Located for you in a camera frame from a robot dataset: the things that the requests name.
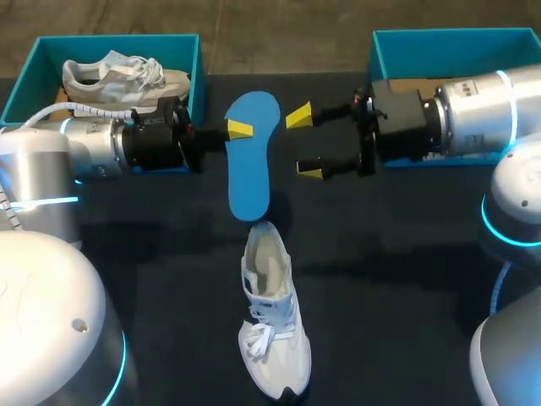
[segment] black tabletop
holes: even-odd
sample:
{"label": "black tabletop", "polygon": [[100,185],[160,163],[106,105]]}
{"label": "black tabletop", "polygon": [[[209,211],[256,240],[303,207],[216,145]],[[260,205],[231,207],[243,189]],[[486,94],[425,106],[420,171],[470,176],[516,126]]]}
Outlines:
{"label": "black tabletop", "polygon": [[[361,74],[209,76],[208,125],[246,91],[285,115],[351,93]],[[468,367],[499,264],[477,244],[492,167],[387,169],[330,182],[295,160],[350,155],[347,120],[285,132],[269,147],[268,217],[292,257],[312,378],[304,404],[479,406]],[[128,334],[143,405],[266,404],[238,349],[249,226],[227,202],[227,161],[203,175],[81,186],[83,252]]]}

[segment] concrete floor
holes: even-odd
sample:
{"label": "concrete floor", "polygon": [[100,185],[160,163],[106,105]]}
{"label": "concrete floor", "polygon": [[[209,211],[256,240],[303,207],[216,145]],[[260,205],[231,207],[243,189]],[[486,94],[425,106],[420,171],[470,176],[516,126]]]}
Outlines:
{"label": "concrete floor", "polygon": [[198,33],[207,72],[240,74],[360,70],[372,30],[488,26],[541,32],[541,0],[0,0],[0,77],[37,36]]}

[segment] white cable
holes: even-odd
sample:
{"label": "white cable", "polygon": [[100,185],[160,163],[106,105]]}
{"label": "white cable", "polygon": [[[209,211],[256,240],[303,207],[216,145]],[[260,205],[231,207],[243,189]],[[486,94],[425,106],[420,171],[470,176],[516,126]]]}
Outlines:
{"label": "white cable", "polygon": [[510,268],[511,263],[506,261],[501,268],[500,275],[498,275],[498,278],[496,279],[494,289],[492,290],[492,297],[490,298],[490,315],[495,315],[498,311],[498,299],[500,298],[501,285],[504,282]]}
{"label": "white cable", "polygon": [[23,225],[19,221],[19,216],[17,216],[17,213],[9,203],[8,195],[6,195],[5,190],[3,189],[2,185],[0,184],[0,205],[2,205],[3,212],[6,213],[6,216],[8,216],[8,220],[11,223],[11,226],[16,231],[24,231]]}
{"label": "white cable", "polygon": [[53,104],[49,107],[45,107],[43,110],[37,112],[32,117],[30,117],[26,123],[23,124],[23,127],[32,127],[46,115],[51,114],[52,112],[57,112],[58,110],[77,110],[79,112],[86,112],[93,116],[104,117],[104,118],[114,118],[116,120],[131,121],[132,120],[132,111],[131,110],[120,110],[116,112],[109,112],[107,110],[101,110],[100,108],[86,106],[80,103],[58,103]]}

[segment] teal box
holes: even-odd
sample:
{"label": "teal box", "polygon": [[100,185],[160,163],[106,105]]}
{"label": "teal box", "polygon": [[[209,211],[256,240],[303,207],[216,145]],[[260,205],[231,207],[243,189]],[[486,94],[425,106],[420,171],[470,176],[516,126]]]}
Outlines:
{"label": "teal box", "polygon": [[191,74],[188,110],[195,125],[205,119],[205,68],[198,35],[41,36],[26,60],[0,118],[0,125],[19,125],[52,105],[62,86],[66,60],[93,63],[114,50],[127,56],[155,58],[164,69]]}
{"label": "teal box", "polygon": [[[464,78],[541,63],[541,41],[529,28],[377,30],[369,57],[371,80]],[[486,165],[500,154],[423,162],[400,160],[390,167]]]}

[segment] shoe insole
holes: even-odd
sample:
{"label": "shoe insole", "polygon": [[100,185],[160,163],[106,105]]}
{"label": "shoe insole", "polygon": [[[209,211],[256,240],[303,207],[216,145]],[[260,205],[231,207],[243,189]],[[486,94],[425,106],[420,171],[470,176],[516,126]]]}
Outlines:
{"label": "shoe insole", "polygon": [[284,283],[284,265],[281,262],[280,248],[271,236],[260,237],[254,262],[260,295],[275,298],[286,296],[287,288]]}
{"label": "shoe insole", "polygon": [[226,148],[229,207],[238,220],[254,222],[269,207],[267,146],[280,122],[280,107],[273,95],[251,91],[229,107],[226,118],[253,128],[252,137],[228,141]]}

